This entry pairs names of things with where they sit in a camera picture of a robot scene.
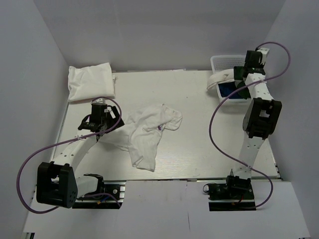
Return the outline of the dark green white t shirt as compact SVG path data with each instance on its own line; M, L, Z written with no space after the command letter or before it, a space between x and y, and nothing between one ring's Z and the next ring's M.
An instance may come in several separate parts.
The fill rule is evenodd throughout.
M227 69L227 70L220 71L216 74L212 74L207 80L206 90L208 92L216 92L219 101L222 102L226 97L225 98L221 97L220 91L218 88L218 84L227 83L227 82L235 82L233 69Z

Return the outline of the white plastic laundry basket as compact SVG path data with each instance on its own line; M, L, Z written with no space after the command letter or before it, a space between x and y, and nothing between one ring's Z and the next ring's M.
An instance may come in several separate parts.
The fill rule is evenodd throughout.
M245 55L215 55L210 58L212 74L220 71L233 69L234 66L243 66L245 63ZM248 105L250 99L227 99L223 105Z

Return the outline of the white graphic t shirt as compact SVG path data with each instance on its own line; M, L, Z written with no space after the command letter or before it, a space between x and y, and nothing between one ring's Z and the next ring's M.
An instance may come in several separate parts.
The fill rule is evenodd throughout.
M175 131L181 122L180 111L165 104L151 105L129 113L124 126L103 135L99 141L128 151L133 167L153 172L163 131Z

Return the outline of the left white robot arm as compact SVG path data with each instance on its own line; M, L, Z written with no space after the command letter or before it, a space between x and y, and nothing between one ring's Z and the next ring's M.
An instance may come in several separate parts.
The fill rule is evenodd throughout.
M99 139L124 125L115 106L92 103L91 113L78 126L73 142L49 163L43 162L37 170L36 200L39 203L71 208L78 198L99 199L105 194L103 176L84 174L75 177L75 171L88 151Z

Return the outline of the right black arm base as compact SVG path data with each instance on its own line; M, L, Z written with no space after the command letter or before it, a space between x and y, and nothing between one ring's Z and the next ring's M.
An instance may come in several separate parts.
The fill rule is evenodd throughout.
M225 183L205 184L203 192L208 195L211 212L256 210L251 179L229 175Z

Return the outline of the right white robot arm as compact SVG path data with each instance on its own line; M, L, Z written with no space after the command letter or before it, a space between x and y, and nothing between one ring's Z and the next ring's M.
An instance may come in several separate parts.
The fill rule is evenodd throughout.
M276 127L282 103L275 101L265 82L264 66L269 53L268 48L248 50L244 66L234 67L234 80L237 88L248 86L239 94L251 103L243 119L244 142L239 154L239 160L246 165L236 164L232 175L240 179L251 178L251 168L260 147Z

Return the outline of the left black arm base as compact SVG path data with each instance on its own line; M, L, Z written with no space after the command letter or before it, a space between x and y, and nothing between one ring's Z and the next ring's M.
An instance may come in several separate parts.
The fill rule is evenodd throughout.
M98 174L85 174L76 179L78 195L74 209L119 209L123 202L124 184L105 182Z

